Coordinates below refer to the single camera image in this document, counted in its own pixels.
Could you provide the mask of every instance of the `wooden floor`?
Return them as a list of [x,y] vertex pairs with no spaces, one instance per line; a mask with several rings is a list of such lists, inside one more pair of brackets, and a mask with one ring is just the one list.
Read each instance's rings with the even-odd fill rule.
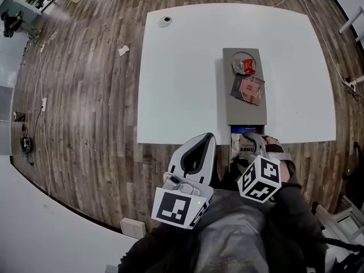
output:
[[[39,22],[42,53],[45,137],[50,160],[50,193],[87,215],[120,226],[123,217],[155,225],[150,219],[155,188],[177,146],[137,144],[137,102],[144,24],[149,11],[197,3],[275,5],[281,0],[56,0]],[[334,0],[307,0],[343,76],[364,75],[363,57],[351,30],[340,35],[345,18]],[[281,8],[307,14],[302,0]],[[290,144],[304,194],[333,210],[342,189],[341,174],[355,167],[353,142],[364,145],[364,106],[344,90],[318,37],[332,82],[337,140]],[[122,57],[118,48],[130,47]],[[34,137],[40,94],[40,56],[30,47],[24,56],[14,94],[14,111],[27,114]],[[35,165],[20,153],[22,123],[11,126],[14,165],[48,190],[49,171],[43,138],[43,114],[35,138]],[[228,147],[218,147],[218,171],[228,164]]]

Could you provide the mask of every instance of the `table leg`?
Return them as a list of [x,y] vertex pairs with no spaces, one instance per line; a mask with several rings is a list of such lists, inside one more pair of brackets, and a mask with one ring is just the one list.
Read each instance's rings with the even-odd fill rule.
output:
[[355,39],[356,42],[360,42],[364,38],[364,31],[358,35],[358,37]]
[[350,18],[339,30],[339,32],[342,34],[345,30],[347,30],[353,23],[354,21],[359,17],[360,14],[364,13],[364,9],[362,6],[359,7],[359,9],[357,10],[357,12],[355,13],[355,15]]

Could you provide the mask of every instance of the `black bag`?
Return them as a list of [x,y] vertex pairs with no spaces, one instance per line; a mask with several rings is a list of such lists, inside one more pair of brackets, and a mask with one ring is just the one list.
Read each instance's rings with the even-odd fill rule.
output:
[[11,29],[4,29],[4,32],[3,32],[4,36],[6,38],[12,38],[13,35],[14,35],[14,30],[11,30]]

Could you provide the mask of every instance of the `paper scrap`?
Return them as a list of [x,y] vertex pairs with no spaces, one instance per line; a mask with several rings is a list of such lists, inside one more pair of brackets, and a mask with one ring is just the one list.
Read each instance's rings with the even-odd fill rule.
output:
[[119,55],[122,56],[124,53],[128,52],[129,48],[124,45],[122,48],[119,49]]

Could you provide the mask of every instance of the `person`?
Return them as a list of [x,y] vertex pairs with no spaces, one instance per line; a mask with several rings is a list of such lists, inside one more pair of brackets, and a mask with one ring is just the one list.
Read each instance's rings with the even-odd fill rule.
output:
[[[282,149],[270,137],[265,144]],[[152,229],[122,257],[118,272],[325,272],[328,247],[311,238],[322,237],[320,224],[295,173],[284,161],[280,170],[274,202],[243,198],[236,183],[234,191],[215,189],[193,230],[167,224]]]
[[1,14],[1,20],[4,22],[4,34],[7,34],[7,36],[12,37],[13,32],[19,31],[28,36],[33,42],[38,40],[40,31],[23,20],[22,12],[17,16],[9,16],[8,11],[5,11]]

